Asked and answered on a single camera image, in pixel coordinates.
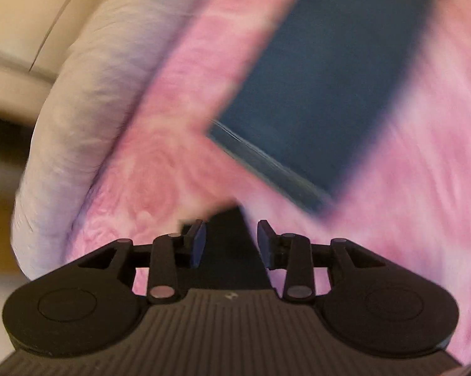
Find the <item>cream padded headboard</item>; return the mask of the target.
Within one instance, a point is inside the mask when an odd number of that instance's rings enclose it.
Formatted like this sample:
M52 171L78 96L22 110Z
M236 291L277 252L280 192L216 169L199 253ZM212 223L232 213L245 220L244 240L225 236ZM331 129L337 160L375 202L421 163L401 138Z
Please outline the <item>cream padded headboard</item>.
M101 0L0 0L0 119L32 126Z

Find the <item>blue denim jeans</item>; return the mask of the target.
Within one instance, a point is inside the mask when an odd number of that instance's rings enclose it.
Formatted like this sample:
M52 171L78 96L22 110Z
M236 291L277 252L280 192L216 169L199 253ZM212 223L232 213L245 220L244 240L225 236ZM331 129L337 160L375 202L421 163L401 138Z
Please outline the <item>blue denim jeans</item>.
M331 205L391 109L431 0L297 0L208 135L308 212Z

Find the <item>pink rose bedsheet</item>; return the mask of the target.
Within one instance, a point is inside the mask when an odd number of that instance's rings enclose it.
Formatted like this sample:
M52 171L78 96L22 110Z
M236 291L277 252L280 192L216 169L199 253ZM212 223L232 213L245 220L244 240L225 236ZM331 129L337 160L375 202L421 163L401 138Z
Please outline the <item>pink rose bedsheet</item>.
M117 238L149 243L182 221L241 204L317 243L348 238L448 289L450 343L471 363L471 0L435 0L395 113L332 212L302 212L208 137L292 0L204 0L151 81L87 195L72 261Z

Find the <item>white striped rolled duvet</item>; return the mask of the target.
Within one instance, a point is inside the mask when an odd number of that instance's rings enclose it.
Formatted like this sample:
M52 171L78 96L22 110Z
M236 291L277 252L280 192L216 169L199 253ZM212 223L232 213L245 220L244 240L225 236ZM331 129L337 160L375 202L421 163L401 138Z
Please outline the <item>white striped rolled duvet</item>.
M11 246L37 279L60 267L87 194L202 0L102 0L72 44L36 121Z

